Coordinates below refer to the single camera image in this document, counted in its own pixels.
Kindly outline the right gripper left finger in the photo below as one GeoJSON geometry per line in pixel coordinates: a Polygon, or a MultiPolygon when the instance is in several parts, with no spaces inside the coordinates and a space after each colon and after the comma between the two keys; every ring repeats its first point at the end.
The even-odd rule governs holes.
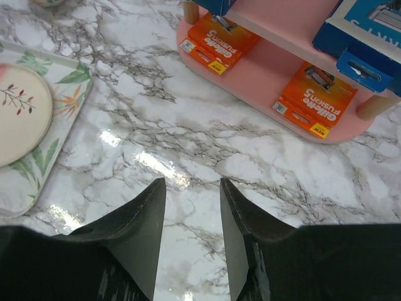
{"type": "Polygon", "coordinates": [[[152,300],[165,213],[158,178],[68,235],[1,228],[2,300],[152,300]]]}

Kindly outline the white Harrys razor box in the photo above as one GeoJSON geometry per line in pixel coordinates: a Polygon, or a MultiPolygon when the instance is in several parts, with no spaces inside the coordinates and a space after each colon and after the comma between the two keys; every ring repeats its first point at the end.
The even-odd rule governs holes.
{"type": "Polygon", "coordinates": [[[338,1],[313,46],[369,90],[400,95],[400,1],[338,1]]]}

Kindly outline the orange Gillette box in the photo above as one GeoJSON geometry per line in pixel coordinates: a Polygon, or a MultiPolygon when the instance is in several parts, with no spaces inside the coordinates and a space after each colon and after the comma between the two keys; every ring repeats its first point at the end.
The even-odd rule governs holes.
{"type": "Polygon", "coordinates": [[[315,137],[325,139],[357,91],[306,61],[285,86],[273,110],[315,137]]]}
{"type": "Polygon", "coordinates": [[[180,48],[216,75],[222,75],[259,40],[260,37],[248,29],[206,13],[188,30],[180,48]]]}

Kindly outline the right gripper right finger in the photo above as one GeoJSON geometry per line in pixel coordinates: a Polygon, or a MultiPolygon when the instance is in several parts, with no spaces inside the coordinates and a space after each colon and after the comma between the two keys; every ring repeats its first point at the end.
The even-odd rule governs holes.
{"type": "Polygon", "coordinates": [[[221,179],[232,300],[399,300],[400,225],[292,227],[221,179]]]}

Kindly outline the blue Harrys razor box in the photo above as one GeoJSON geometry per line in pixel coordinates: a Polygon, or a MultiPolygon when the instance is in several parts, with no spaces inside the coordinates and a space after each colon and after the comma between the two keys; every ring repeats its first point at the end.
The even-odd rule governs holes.
{"type": "Polygon", "coordinates": [[[202,8],[208,10],[212,15],[225,16],[228,10],[235,4],[236,0],[192,0],[202,8]]]}

